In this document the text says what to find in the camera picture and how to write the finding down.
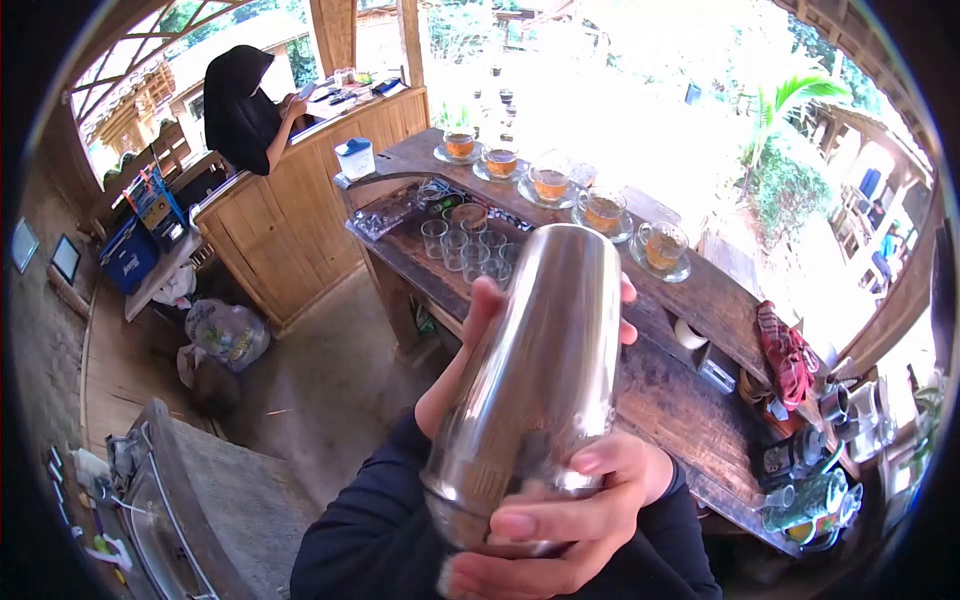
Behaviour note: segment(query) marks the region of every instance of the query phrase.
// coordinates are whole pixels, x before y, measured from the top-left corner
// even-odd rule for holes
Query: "saucer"
[[[518,160],[516,162],[516,168],[514,172],[510,174],[509,177],[499,178],[494,177],[490,169],[487,167],[486,160],[477,160],[473,163],[473,175],[477,176],[483,181],[489,181],[491,183],[513,183],[514,181],[519,180],[521,177],[526,176],[527,168],[530,166],[530,163],[525,160]]]
[[[576,205],[570,209],[570,217],[573,219],[574,223],[577,225],[582,225],[585,228],[593,229],[587,222],[586,213],[587,210],[580,203],[576,203]],[[621,216],[620,220],[616,223],[616,227],[606,233],[603,231],[599,232],[606,235],[610,241],[614,242],[614,244],[626,242],[634,234],[634,217],[632,217],[629,212],[624,210],[623,216]]]
[[[680,283],[690,276],[690,258],[686,255],[686,252],[677,260],[677,264],[673,266],[673,269],[669,271],[654,269],[650,266],[650,263],[647,262],[647,249],[645,246],[640,245],[637,241],[639,239],[638,235],[630,239],[630,256],[634,258],[636,264],[643,267],[644,271],[667,283]]]
[[[566,186],[566,191],[554,203],[544,202],[540,197],[540,194],[537,193],[537,190],[534,189],[534,183],[530,181],[529,177],[521,177],[517,179],[516,189],[520,192],[520,196],[523,196],[533,204],[536,204],[540,208],[550,208],[552,210],[563,210],[564,208],[570,208],[577,204],[577,197],[580,194],[580,188],[576,183],[571,181]]]
[[[480,142],[473,142],[473,150],[470,152],[469,156],[466,158],[454,158],[446,151],[446,144],[440,144],[433,149],[433,156],[437,160],[442,160],[443,162],[449,162],[450,164],[471,164],[480,159],[480,150],[483,148],[483,144]]]

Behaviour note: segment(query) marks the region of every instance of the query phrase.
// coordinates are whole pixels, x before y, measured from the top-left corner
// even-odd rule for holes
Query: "concrete floor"
[[[395,359],[395,344],[360,267],[241,373],[243,406],[224,432],[289,461],[322,509],[452,358],[438,349],[411,369]]]

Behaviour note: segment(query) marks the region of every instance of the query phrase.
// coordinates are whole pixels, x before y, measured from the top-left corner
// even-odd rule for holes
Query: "plastic bag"
[[[233,372],[244,370],[270,344],[266,324],[253,311],[222,300],[199,300],[183,328],[191,342]]]
[[[170,306],[176,306],[180,310],[190,308],[190,300],[187,296],[193,294],[197,289],[197,274],[193,270],[193,265],[187,263],[177,269],[169,279],[167,279],[160,289],[156,290],[154,300]]]
[[[193,373],[200,366],[200,361],[204,360],[206,351],[198,348],[196,344],[184,346],[177,350],[177,373],[180,374],[180,381],[183,385],[193,389]]]

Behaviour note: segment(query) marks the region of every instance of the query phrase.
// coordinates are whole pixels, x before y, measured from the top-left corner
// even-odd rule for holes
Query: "wooden bar counter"
[[[334,146],[362,136],[380,152],[427,123],[423,87],[375,98],[295,135],[270,175],[241,172],[204,201],[204,240],[279,332],[361,261],[331,182]]]
[[[440,141],[438,130],[427,130],[380,153],[375,174],[353,183],[338,177],[347,212],[361,207],[376,211],[416,194],[423,178],[438,178],[468,192],[475,202],[533,227],[569,222],[569,210],[539,208],[520,196],[515,184],[480,180],[469,165],[440,162],[433,157]],[[386,191],[371,199],[374,188]],[[426,256],[420,236],[423,220],[422,215],[412,217],[376,241],[347,222],[363,244],[401,352],[413,351],[419,340],[411,298],[455,333],[469,307],[469,285],[461,274]],[[529,235],[501,219],[490,218],[488,228],[514,242]],[[638,299],[624,308],[624,317],[641,335],[621,351],[614,386],[616,426],[675,456],[686,470],[691,492],[718,514],[782,552],[799,555],[795,542],[763,529],[755,510],[760,489],[750,471],[750,450],[773,442],[774,433],[755,407],[736,395],[721,394],[696,373],[691,351],[677,343],[672,330],[670,313],[704,332],[754,375],[768,378],[755,331],[756,298],[695,252],[689,252],[693,270],[686,281],[663,283],[643,271],[626,246],[618,246],[621,264]]]

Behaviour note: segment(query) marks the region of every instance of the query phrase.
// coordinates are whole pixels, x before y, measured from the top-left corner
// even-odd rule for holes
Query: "red cloth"
[[[756,324],[760,326],[763,351],[777,375],[780,401],[792,411],[804,401],[806,391],[813,388],[820,361],[800,333],[783,324],[769,300],[756,308]]]

